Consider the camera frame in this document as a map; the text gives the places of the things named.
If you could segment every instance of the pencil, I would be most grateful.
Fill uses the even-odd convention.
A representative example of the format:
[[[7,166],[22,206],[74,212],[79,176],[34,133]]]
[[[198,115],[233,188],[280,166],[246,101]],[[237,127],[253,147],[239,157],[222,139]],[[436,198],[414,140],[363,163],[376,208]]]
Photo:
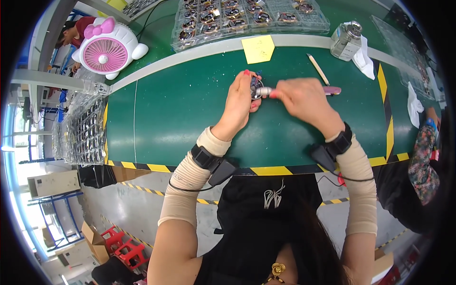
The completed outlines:
[[[323,81],[325,82],[325,84],[327,86],[329,86],[329,81],[328,79],[326,78],[325,74],[323,73],[323,71],[321,70],[321,68],[318,66],[318,63],[316,63],[315,59],[313,58],[313,56],[311,56],[310,54],[307,54],[307,56],[309,57],[309,59],[311,60],[311,63],[313,64],[313,66],[315,67],[315,69],[318,71],[318,74],[321,76],[321,78],[323,79]]]

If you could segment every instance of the white tissue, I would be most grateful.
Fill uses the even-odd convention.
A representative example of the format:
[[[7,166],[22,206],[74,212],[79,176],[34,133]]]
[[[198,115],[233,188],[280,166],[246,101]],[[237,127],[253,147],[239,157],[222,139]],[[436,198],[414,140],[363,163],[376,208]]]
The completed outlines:
[[[407,99],[407,110],[409,111],[410,121],[412,125],[417,129],[420,127],[420,115],[425,110],[421,102],[416,97],[415,90],[413,90],[412,84],[409,81],[409,98]]]
[[[356,67],[368,78],[375,80],[375,74],[373,72],[373,62],[368,57],[368,39],[361,35],[361,48],[356,52],[352,58]]]

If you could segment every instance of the pink bow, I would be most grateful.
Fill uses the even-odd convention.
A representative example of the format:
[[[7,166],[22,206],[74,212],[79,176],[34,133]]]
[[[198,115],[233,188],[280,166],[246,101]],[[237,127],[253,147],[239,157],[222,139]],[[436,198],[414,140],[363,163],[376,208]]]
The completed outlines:
[[[93,36],[98,36],[101,34],[109,34],[114,30],[115,21],[114,18],[107,18],[101,25],[94,26],[90,24],[84,30],[84,37],[90,39]]]

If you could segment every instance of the necklace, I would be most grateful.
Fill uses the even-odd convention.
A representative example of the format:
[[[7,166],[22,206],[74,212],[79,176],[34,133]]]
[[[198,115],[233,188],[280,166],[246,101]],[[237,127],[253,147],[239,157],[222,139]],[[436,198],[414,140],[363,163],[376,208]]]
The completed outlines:
[[[266,282],[262,283],[261,285],[265,285],[272,279],[278,280],[280,283],[285,283],[281,278],[279,278],[279,275],[285,271],[285,265],[279,264],[279,263],[274,263],[272,265],[272,276],[269,277]]]

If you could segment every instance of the yellow sticky note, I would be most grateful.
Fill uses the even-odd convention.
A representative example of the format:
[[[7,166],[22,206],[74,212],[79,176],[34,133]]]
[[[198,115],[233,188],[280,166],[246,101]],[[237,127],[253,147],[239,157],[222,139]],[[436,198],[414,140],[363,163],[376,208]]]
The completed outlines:
[[[242,47],[247,64],[270,61],[275,48],[271,35],[244,39]]]

